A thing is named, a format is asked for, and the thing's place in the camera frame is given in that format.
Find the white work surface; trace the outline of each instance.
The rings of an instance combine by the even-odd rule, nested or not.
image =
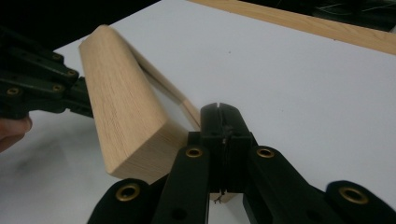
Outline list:
[[[396,208],[395,56],[180,0],[112,26],[198,108],[237,107],[311,185],[350,180]],[[57,52],[82,74],[81,41]],[[0,154],[0,223],[86,223],[118,181],[93,119],[31,117],[33,130]],[[248,223],[242,195],[211,203],[209,223]]]

